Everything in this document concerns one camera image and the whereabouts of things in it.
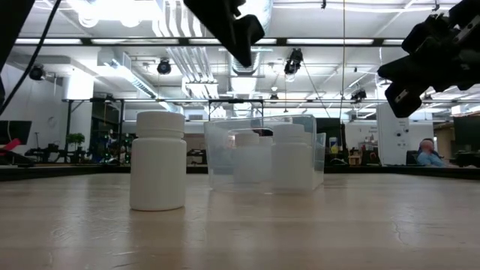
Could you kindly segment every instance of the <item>spotlight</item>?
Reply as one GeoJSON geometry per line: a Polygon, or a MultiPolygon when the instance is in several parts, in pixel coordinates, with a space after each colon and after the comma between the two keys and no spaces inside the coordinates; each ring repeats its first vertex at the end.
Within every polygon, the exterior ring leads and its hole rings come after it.
{"type": "Polygon", "coordinates": [[[354,104],[358,104],[362,102],[365,98],[367,98],[367,92],[364,89],[360,89],[352,93],[352,97],[350,98],[354,104]]]}
{"type": "Polygon", "coordinates": [[[172,71],[172,66],[170,65],[170,60],[168,58],[163,58],[160,60],[160,64],[157,67],[157,71],[161,75],[170,74],[172,71]]]}
{"type": "Polygon", "coordinates": [[[42,64],[36,64],[31,68],[28,76],[32,80],[43,81],[43,80],[45,80],[45,77],[47,76],[47,73],[45,72],[44,66],[42,64]]]}
{"type": "Polygon", "coordinates": [[[303,62],[303,53],[301,49],[293,49],[290,57],[285,64],[285,75],[295,75],[303,62]]]}

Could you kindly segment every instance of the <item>blue shirt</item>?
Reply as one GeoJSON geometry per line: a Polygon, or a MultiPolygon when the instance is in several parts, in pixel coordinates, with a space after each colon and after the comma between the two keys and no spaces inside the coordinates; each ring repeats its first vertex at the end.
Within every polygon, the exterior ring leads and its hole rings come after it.
{"type": "Polygon", "coordinates": [[[422,152],[417,157],[417,163],[423,166],[444,167],[443,161],[435,154],[422,152]]]}

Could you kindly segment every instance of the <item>camera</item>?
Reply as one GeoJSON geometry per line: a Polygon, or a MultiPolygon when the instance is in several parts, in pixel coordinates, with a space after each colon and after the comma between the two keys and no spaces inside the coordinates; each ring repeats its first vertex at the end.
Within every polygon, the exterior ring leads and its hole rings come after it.
{"type": "Polygon", "coordinates": [[[36,64],[31,68],[28,76],[34,81],[43,81],[47,77],[47,73],[45,72],[42,64],[36,64]]]}
{"type": "Polygon", "coordinates": [[[157,67],[157,71],[160,75],[167,75],[172,72],[172,66],[170,65],[170,60],[163,58],[160,60],[160,64],[157,67]]]}

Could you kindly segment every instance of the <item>transparent container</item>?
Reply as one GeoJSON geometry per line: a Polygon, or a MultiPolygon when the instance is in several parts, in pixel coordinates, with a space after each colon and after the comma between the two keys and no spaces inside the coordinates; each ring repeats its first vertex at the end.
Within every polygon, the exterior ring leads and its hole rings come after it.
{"type": "Polygon", "coordinates": [[[326,135],[311,115],[205,123],[210,186],[217,191],[311,192],[323,183],[326,135]]]}

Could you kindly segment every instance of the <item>desk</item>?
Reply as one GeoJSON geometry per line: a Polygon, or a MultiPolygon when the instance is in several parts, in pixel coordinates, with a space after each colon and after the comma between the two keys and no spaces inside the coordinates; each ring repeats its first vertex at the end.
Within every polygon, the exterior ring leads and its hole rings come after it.
{"type": "Polygon", "coordinates": [[[325,175],[308,196],[219,193],[138,212],[128,174],[0,182],[0,269],[477,269],[480,183],[325,175]]]}

